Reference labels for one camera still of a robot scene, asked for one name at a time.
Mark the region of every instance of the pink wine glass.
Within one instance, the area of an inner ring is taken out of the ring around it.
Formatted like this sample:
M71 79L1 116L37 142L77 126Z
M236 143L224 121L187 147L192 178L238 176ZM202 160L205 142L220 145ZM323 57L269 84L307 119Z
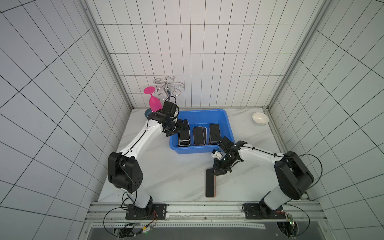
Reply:
M155 90L156 90L155 87L147 87L144 89L145 94L151 95L151 98L149 99L149 106L151 107L152 112L156 112L157 110L163 108L160 100L157 97L152 95L155 92Z

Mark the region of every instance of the black smartphone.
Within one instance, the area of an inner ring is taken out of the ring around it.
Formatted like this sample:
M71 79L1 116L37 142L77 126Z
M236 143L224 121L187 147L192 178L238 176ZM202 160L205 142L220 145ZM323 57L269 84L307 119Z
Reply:
M189 147L190 145L191 145L191 141L190 140L179 142L179 147Z
M195 146L205 145L203 127L194 127L193 131L193 143Z
M209 144L218 144L221 139L220 127L217 123L209 124Z
M203 127L204 145L207 144L207 128Z
M184 130L179 133L179 142L189 141L191 138L189 130Z
M213 169L207 169L205 171L205 196L206 197L215 197L216 196L216 187L215 187L215 176L213 175Z

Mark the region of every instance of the black mounting plate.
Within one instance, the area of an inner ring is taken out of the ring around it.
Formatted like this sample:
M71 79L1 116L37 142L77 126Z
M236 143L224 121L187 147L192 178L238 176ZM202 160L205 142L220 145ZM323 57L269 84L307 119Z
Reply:
M260 219L285 219L285 214L279 214L277 212L271 213L268 217L266 216L261 216L260 211L259 211L259 204L243 204L247 205L247 208L251 208L252 211L246 211L246 208L244 208L244 213L245 213L245 219L252 219L252 220L260 220ZM283 207L280 206L278 209L275 211L281 211L283 210Z
M167 205L166 204L153 204L152 205L152 213L148 217L142 217L141 215L137 215L134 210L128 210L125 215L126 220L152 220L154 217L153 211L157 213L157 220L164 220L166 218L167 213Z

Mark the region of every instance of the black cable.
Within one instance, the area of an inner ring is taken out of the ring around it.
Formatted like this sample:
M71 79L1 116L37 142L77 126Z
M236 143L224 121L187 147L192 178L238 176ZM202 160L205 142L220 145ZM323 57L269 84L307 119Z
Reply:
M255 148L255 147L247 147L247 146L241 146L241 147L250 148L250 149L252 149L252 150L258 150L258 151L260 151L260 152L268 153L268 154L270 154L270 155L272 155L272 156L275 156L275 157L295 158L295 157L289 157L289 156L278 156L276 153L275 153L275 154L272 154L272 153L270 153L270 152L265 152L265 151L263 151L263 150L257 149L257 148ZM316 183L313 184L312 186L310 186L310 187L308 188L308 189L310 189L311 187L315 186L315 185L320 181L320 178L323 176L323 165L321 164L321 161L320 161L315 155L312 155L312 154L309 154L309 153L304 153L304 154L299 155L299 156L297 156L297 157L301 157L301 156L305 156L305 155L310 155L310 156L316 158L317 161L319 161L320 166L321 166L321 173L320 173L320 176L319 176L319 178L317 179Z
M147 120L147 126L146 126L146 129L145 129L145 131L144 131L144 133L141 135L141 137L132 145L132 147L129 149L129 150L131 150L135 145L136 145L136 143L138 143L139 141L140 141L140 139L144 136L144 134L147 132L147 128L148 128L148 123L149 123L149 120Z
M124 229L125 229L126 227L128 227L128 226L132 226L132 228L131 228L130 230L128 230L128 234L127 234L127 236L130 235L130 234L132 233L133 228L135 227L135 223L128 223L128 224L126 224L126 225L123 227L123 229L122 229L121 231L124 232Z
M309 226L310 226L310 224L311 224L311 219L310 219L310 217L308 216L308 214L307 214L303 209L301 209L301 208L299 208L299 207L297 207L297 206L295 206L295 205L291 205L291 204L286 204L286 205L289 205L289 206L296 207L296 208L300 209L300 210L303 211L303 212L305 213L305 215L307 215L307 217L308 217L308 226L307 226L307 228L306 228L302 233L300 233L300 234L296 234L296 235L293 236L293 237L300 236L301 234L305 233L305 231L309 228Z
M129 207L129 205L125 204L125 201L128 200L128 199L130 199L133 202L132 198L128 195L128 193L127 192L123 192L122 197L121 197L121 200L122 200L121 206L123 206L123 204L124 204L124 206Z
M122 208L122 207L115 207L114 209L111 209L111 210L109 210L108 212L107 212L107 214L108 213L110 213L112 210L115 210L115 209L123 209L123 210L127 210L127 209L124 209L124 208ZM107 228L105 227L105 224L104 224L104 222L105 222L105 217L107 216L107 214L104 216L104 218L103 218L103 227L104 227L104 229L107 231L107 233L109 233L109 234L111 234L111 235L113 235L113 236L115 236L115 237L118 237L117 235L114 235L113 233L111 233L110 231L108 231L107 230Z
M155 220L155 218L156 218L156 221L157 221L157 215L156 215L156 212L152 212L153 214L154 214L154 217L153 217L153 219L152 219L152 221L150 222L150 223L148 223L145 227L146 228L148 228L150 225L151 225L151 223L153 223L153 221ZM133 232L133 228L135 227L135 224L133 224L133 227L132 227L132 230L129 232L129 235L127 236L127 237L135 237L136 235L138 235L138 234L142 234L144 231L143 231L143 229L140 229L139 231L137 231L137 232Z
M180 113L179 106L176 105L176 108L177 108L177 115L174 117L171 117L172 120L176 119L179 116L179 113Z
M175 97L175 96L167 97L166 99L164 99L164 102L167 101L167 100L169 101L170 98L174 98L174 99L175 99L175 104L176 104L176 97Z
M137 200L137 189L136 189L136 185L135 183L133 182L132 178L128 175L128 173L124 170L124 168L122 167L121 165L121 161L122 161L122 158L120 159L120 162L119 162L119 167L121 168L121 170L125 173L125 175L131 180L132 182L132 185L135 186L135 192L136 192L136 196L135 196L135 201L133 201L133 203L131 204L132 206L135 206L135 203L136 203L136 200Z
M244 161L237 161L237 162L235 162L232 166L230 166L230 167L233 167L234 165L236 165L237 163L239 163L239 162L244 162Z

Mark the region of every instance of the white tiled wall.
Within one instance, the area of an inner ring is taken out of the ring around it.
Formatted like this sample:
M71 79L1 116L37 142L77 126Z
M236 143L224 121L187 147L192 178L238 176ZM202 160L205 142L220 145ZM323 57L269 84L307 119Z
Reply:
M87 0L132 103L174 75L177 105L267 106L322 0Z
M271 108L288 150L322 162L308 192L337 239L384 235L383 4L335 0Z
M77 239L127 103L77 0L0 11L0 239Z

